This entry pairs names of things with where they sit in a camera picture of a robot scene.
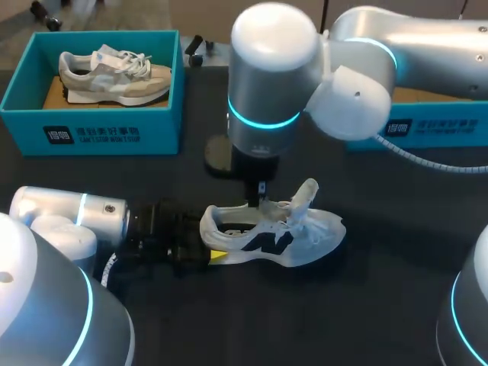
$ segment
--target glowing blue ring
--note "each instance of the glowing blue ring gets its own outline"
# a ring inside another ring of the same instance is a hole
[[[82,272],[83,277],[85,278],[86,281],[86,287],[88,288],[88,309],[86,310],[85,325],[83,326],[82,332],[79,335],[75,347],[69,354],[66,361],[64,361],[63,366],[70,366],[73,360],[75,359],[76,355],[79,352],[79,349],[82,347],[83,342],[85,341],[86,333],[88,333],[88,328],[90,327],[90,322],[92,321],[92,314],[93,314],[93,292],[91,289],[92,286],[90,285],[90,280],[86,276],[85,272],[81,268],[79,268],[79,270]]]
[[[276,130],[277,128],[285,127],[285,126],[287,126],[289,124],[292,124],[293,121],[296,120],[298,118],[298,116],[300,116],[300,112],[298,112],[297,114],[295,114],[289,120],[286,120],[284,122],[280,122],[278,124],[259,124],[257,122],[252,122],[251,120],[248,120],[247,118],[244,118],[243,116],[241,116],[239,114],[239,112],[234,109],[234,107],[232,106],[232,104],[230,104],[230,98],[229,97],[227,97],[227,101],[229,102],[229,108],[230,108],[230,110],[232,111],[232,113],[234,114],[234,116],[236,116],[237,118],[239,118],[239,120],[241,122],[243,122],[244,124],[247,124],[248,126],[254,127],[254,128],[260,128],[261,130]]]
[[[391,50],[381,42],[378,42],[377,40],[372,40],[371,38],[363,38],[363,37],[348,38],[347,40],[345,40],[345,42],[362,42],[362,43],[373,44],[375,46],[380,47],[382,50],[386,51],[391,56],[393,62],[395,63],[395,69],[398,69],[397,58],[395,57],[393,52],[391,52]]]
[[[458,323],[458,318],[456,317],[456,312],[454,311],[454,289],[456,288],[456,283],[458,282],[459,274],[456,277],[456,281],[454,281],[454,284],[452,285],[452,292],[451,292],[451,311],[452,311],[452,317],[454,319],[454,324],[456,325],[456,329],[458,330],[457,332],[461,336],[461,339],[463,340],[464,344],[466,345],[467,349],[470,350],[470,352],[473,354],[473,356],[483,365],[483,366],[488,366],[488,364],[474,351],[474,348],[471,347],[470,343],[467,341],[466,337],[463,334],[463,331],[461,330],[461,327],[459,326]]]
[[[79,202],[78,216],[76,217],[76,225],[80,226],[83,221],[83,216],[85,215],[85,202],[87,194],[82,194],[82,199]]]

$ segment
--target black tabletop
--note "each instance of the black tabletop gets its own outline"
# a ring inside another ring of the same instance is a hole
[[[6,88],[10,72],[0,72]],[[23,159],[0,124],[0,210],[17,188],[83,191],[187,207],[243,203],[239,182],[204,170],[206,139],[226,129],[226,68],[189,69],[176,157]],[[420,151],[438,162],[488,163],[486,149]],[[344,218],[345,255],[286,269],[271,262],[176,278],[166,265],[127,283],[136,365],[438,365],[435,322],[455,275],[488,223],[488,176],[449,175],[388,152],[348,152],[300,122],[269,185],[285,200],[306,178],[314,207]]]

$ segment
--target black n logo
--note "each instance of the black n logo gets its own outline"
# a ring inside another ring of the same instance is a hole
[[[287,231],[275,244],[276,234],[259,233],[256,237],[242,248],[246,252],[252,252],[261,248],[263,253],[281,255],[284,250],[293,242],[293,236]]]

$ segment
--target teal shoe box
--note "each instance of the teal shoe box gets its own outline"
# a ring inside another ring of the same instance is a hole
[[[487,101],[394,103],[380,135],[403,149],[488,146]],[[387,149],[374,139],[350,150]]]
[[[43,110],[59,55],[91,55],[102,44],[172,68],[167,107]],[[178,153],[185,70],[179,34],[164,31],[53,32],[32,36],[0,104],[24,156]]]

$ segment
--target sneaker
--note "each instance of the sneaker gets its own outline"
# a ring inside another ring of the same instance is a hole
[[[63,52],[59,77],[69,103],[116,101],[126,106],[147,104],[168,92],[171,69],[152,65],[150,56],[116,51],[106,45],[88,56]]]
[[[200,221],[200,235],[215,255],[214,264],[269,259],[284,267],[305,265],[329,254],[345,236],[342,218],[309,208],[319,185],[302,184],[291,202],[265,201],[259,208],[209,206]]]

